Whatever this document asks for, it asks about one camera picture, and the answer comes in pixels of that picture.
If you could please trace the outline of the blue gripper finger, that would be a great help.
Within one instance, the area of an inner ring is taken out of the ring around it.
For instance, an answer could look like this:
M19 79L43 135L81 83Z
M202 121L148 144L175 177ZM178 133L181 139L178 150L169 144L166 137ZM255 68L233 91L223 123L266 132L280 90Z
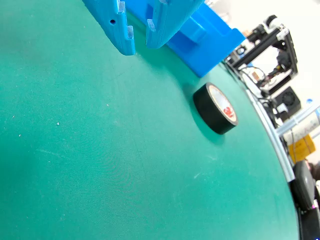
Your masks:
M126 4L121 0L83 0L105 35L125 56L136 53L133 26L128 25Z
M146 46L158 49L166 44L202 3L203 0L155 0L152 18L147 20Z

